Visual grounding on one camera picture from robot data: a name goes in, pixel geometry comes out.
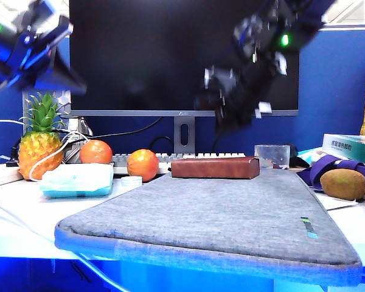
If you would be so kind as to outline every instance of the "white keyboard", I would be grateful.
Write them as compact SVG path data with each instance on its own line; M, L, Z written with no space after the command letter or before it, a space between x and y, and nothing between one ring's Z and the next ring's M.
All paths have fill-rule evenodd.
M244 153L198 153L195 154L177 154L172 153L156 153L158 158L158 172L159 175L164 175L169 172L172 161L185 158L227 158L227 157L245 157ZM112 158L114 163L115 175L127 175L127 158L129 154L115 154Z

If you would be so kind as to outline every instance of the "blue wall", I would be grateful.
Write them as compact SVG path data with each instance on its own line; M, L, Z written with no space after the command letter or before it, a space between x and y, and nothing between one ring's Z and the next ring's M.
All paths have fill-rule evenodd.
M365 30L320 31L301 52L299 115L255 119L252 126L222 137L216 152L253 154L254 144L292 143L299 150L321 146L324 133L358 134L365 104ZM0 117L21 116L21 94L0 93ZM144 127L154 117L89 117L94 134L118 133ZM215 121L196 119L196 152L210 152ZM0 155L9 154L19 137L17 125L0 125ZM173 138L173 119L164 118L152 129L130 136L105 139L115 153L148 148L157 136ZM166 139L155 143L155 152L172 152Z

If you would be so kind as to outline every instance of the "white desk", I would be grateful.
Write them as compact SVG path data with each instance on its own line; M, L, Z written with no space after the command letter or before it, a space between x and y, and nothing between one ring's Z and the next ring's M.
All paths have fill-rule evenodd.
M113 191L105 197L48 199L39 190L37 182L22 180L0 186L0 204L40 234L53 240L55 225L60 220L124 191L119 179L114 179ZM331 210L329 214L359 253L365 266L365 203ZM11 221L14 222L14 219L0 209L0 257L75 258L69 252L57 249L51 242Z

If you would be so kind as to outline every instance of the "brown leather case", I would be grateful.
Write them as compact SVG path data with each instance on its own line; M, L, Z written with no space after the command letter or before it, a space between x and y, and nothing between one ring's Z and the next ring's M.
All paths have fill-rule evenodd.
M175 178L244 178L260 174L259 160L255 156L236 158L189 158L172 161Z

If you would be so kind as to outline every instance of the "kiwi fruit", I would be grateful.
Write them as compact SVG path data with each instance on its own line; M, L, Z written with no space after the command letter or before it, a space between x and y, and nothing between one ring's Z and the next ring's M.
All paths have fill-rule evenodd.
M323 191L344 200L359 200L365 194L365 176L351 169L333 169L321 176Z

